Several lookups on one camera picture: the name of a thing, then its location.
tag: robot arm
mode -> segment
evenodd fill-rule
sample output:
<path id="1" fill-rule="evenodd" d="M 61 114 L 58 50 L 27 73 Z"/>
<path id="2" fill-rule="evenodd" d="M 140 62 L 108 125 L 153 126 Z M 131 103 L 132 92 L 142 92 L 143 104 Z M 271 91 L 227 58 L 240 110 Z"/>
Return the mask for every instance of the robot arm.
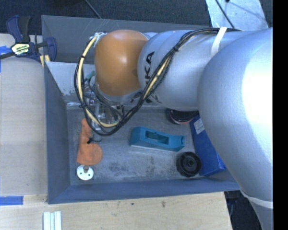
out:
<path id="1" fill-rule="evenodd" d="M 126 114 L 117 113 L 115 121 L 98 119 L 86 105 L 81 62 L 76 92 L 89 124 L 103 127 L 101 135 L 119 130 L 148 98 L 173 110 L 199 111 L 212 144 L 250 200 L 262 228 L 270 230 L 273 29 L 227 30 L 221 40 L 219 31 L 163 32 L 151 38 L 116 31 L 101 38 L 95 51 L 97 98 L 114 113 L 115 107 L 138 100 Z"/>

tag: black floor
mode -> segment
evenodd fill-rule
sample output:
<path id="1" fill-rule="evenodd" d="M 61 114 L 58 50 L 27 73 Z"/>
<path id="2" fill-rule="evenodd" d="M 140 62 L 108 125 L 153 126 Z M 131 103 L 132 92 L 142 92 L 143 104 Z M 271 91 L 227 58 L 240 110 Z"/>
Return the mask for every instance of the black floor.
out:
<path id="1" fill-rule="evenodd" d="M 88 0 L 104 19 L 210 26 L 205 0 Z M 273 0 L 260 0 L 273 27 Z M 14 15 L 30 15 L 29 34 L 41 35 L 41 15 L 98 18 L 84 0 L 0 0 L 0 33 Z M 260 230 L 252 206 L 239 192 L 226 193 L 234 230 Z"/>

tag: orange soft toy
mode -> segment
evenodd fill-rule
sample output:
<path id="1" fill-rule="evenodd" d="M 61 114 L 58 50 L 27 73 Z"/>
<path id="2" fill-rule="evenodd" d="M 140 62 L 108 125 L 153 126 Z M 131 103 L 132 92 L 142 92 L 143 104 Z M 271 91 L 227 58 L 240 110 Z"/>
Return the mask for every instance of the orange soft toy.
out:
<path id="1" fill-rule="evenodd" d="M 89 143 L 92 136 L 92 129 L 88 125 L 86 119 L 81 121 L 82 128 L 79 134 L 79 148 L 77 155 L 77 163 L 81 165 L 95 165 L 102 160 L 102 149 L 97 143 Z"/>

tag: orange object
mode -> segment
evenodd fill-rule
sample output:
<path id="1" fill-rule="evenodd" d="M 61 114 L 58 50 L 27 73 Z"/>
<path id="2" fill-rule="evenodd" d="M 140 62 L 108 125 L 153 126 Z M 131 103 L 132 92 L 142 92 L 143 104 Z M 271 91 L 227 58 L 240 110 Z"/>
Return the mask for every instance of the orange object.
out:
<path id="1" fill-rule="evenodd" d="M 77 163 L 81 165 L 95 165 L 102 160 L 102 149 L 97 143 L 89 143 L 92 136 L 92 129 L 86 119 L 81 121 L 82 128 L 79 134 L 79 148 L 77 154 Z"/>
<path id="2" fill-rule="evenodd" d="M 110 96 L 139 90 L 138 58 L 147 41 L 133 30 L 116 30 L 102 37 L 95 49 L 96 87 Z"/>

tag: clamp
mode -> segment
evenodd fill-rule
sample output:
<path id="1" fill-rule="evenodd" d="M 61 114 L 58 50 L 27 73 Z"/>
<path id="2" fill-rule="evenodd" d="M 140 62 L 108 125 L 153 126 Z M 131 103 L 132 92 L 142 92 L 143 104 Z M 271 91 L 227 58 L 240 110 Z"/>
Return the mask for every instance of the clamp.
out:
<path id="1" fill-rule="evenodd" d="M 15 15 L 9 18 L 6 22 L 9 33 L 15 39 L 15 44 L 10 47 L 11 52 L 0 55 L 0 60 L 11 56 L 18 58 L 25 57 L 33 59 L 43 64 L 43 56 L 39 53 L 38 49 L 41 47 L 48 47 L 49 60 L 54 61 L 57 56 L 57 44 L 54 37 L 48 37 L 42 43 L 35 43 L 30 41 L 28 34 L 28 25 L 31 20 L 30 16 Z"/>

